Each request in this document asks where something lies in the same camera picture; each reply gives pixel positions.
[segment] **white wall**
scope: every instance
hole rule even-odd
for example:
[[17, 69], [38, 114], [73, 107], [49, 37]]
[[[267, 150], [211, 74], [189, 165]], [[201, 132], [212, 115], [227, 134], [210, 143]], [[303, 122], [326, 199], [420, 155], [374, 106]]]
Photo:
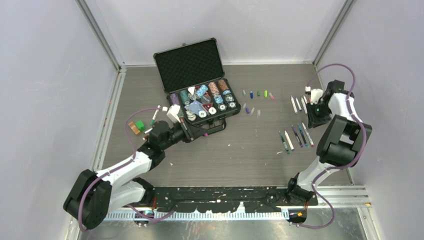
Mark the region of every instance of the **white wall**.
[[[366, 185], [385, 239], [422, 239], [423, 9], [420, 0], [356, 1], [319, 64], [356, 73], [355, 108], [373, 132], [352, 173]], [[323, 71], [325, 85], [350, 87], [346, 70]]]
[[61, 240], [116, 71], [73, 0], [0, 7], [0, 236]]
[[127, 65], [217, 38], [224, 63], [313, 61], [343, 0], [87, 0]]

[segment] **robotic arm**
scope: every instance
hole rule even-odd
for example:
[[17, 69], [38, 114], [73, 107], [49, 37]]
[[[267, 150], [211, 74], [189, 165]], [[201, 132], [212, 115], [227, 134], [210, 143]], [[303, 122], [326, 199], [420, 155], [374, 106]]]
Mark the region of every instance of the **robotic arm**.
[[[126, 167], [101, 179], [90, 190], [83, 204], [82, 224], [87, 229], [93, 229], [109, 212], [122, 206], [137, 202], [149, 204], [154, 197], [153, 186], [142, 178], [134, 177], [159, 165], [165, 158], [165, 149], [180, 141], [190, 143], [206, 133], [206, 129], [191, 125], [184, 120], [175, 123], [173, 128], [170, 128], [166, 121], [155, 122], [147, 141], [137, 149], [135, 159]], [[89, 169], [81, 172], [63, 204], [63, 209], [78, 219], [81, 199], [88, 186], [97, 177], [109, 173], [132, 158], [133, 156], [130, 156], [98, 172]]]
[[[325, 91], [305, 88], [306, 94], [310, 95], [310, 103], [306, 106], [308, 127], [315, 128], [331, 122], [317, 145], [316, 159], [306, 170], [290, 179], [286, 196], [290, 204], [304, 205], [315, 197], [312, 188], [315, 177], [326, 171], [315, 181], [315, 185], [318, 186], [328, 176], [341, 169], [333, 167], [350, 164], [361, 149], [364, 141], [363, 133], [349, 112], [346, 104], [349, 92], [344, 90], [344, 86], [344, 82], [334, 80], [328, 83]], [[350, 94], [348, 103], [352, 113], [356, 115], [353, 93]], [[372, 127], [362, 124], [368, 141]]]

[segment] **orange block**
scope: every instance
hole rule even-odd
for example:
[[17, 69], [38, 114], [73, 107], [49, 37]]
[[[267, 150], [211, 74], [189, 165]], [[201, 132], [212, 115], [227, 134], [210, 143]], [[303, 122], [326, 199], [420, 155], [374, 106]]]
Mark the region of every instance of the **orange block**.
[[140, 135], [142, 132], [137, 128], [137, 126], [134, 124], [134, 122], [128, 123], [128, 126], [131, 128], [131, 130], [134, 132], [135, 135]]

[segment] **gray wood tabletop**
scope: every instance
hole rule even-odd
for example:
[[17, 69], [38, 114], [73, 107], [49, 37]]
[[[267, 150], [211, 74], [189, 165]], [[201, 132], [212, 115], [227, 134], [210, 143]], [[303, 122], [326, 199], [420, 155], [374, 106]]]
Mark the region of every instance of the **gray wood tabletop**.
[[[308, 123], [308, 117], [293, 111], [290, 96], [300, 97], [305, 84], [315, 74], [311, 64], [225, 65], [225, 77], [240, 102], [253, 115], [242, 111], [227, 118], [225, 130], [201, 137], [194, 142], [180, 142], [165, 151], [165, 159], [150, 172], [141, 175], [154, 186], [286, 186], [289, 179], [306, 169], [316, 157], [316, 147], [301, 148], [291, 125]], [[320, 88], [318, 79], [311, 84]], [[264, 97], [264, 90], [275, 97]], [[254, 98], [248, 95], [253, 91]], [[110, 167], [132, 154], [124, 134], [124, 123], [133, 112], [168, 106], [159, 72], [155, 66], [129, 67], [123, 83], [103, 167]], [[153, 112], [132, 118], [142, 120], [149, 128]], [[156, 120], [170, 122], [165, 113]], [[326, 126], [310, 129], [318, 144]], [[278, 131], [287, 130], [295, 151], [286, 154]], [[138, 148], [142, 136], [135, 136], [128, 128], [130, 138]], [[346, 170], [336, 172], [321, 185], [349, 185]]]

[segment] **case lid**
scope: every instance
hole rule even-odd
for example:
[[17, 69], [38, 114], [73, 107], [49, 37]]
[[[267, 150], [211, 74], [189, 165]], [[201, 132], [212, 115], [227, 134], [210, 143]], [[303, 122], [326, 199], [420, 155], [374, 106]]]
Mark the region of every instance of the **case lid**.
[[168, 93], [224, 76], [215, 38], [158, 52], [153, 58]]

